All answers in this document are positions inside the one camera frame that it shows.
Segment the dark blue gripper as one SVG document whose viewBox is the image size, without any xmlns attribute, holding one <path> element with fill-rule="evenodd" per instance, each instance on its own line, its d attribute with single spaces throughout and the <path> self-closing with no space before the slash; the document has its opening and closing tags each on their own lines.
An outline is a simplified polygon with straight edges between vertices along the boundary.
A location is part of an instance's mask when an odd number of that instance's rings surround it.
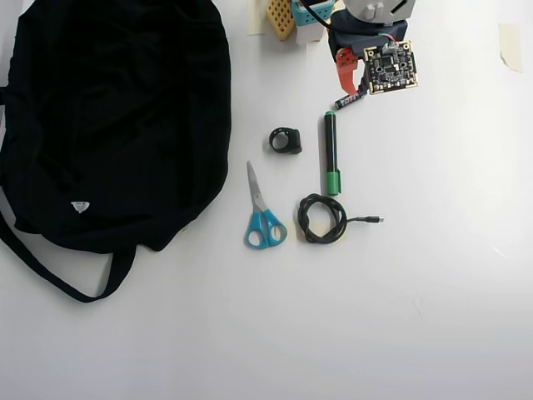
<svg viewBox="0 0 533 400">
<path fill-rule="evenodd" d="M 365 48 L 382 47 L 406 34 L 408 9 L 342 9 L 331 15 L 328 44 L 341 88 L 346 93 L 367 95 L 369 78 L 364 70 L 356 87 L 353 73 Z"/>
</svg>

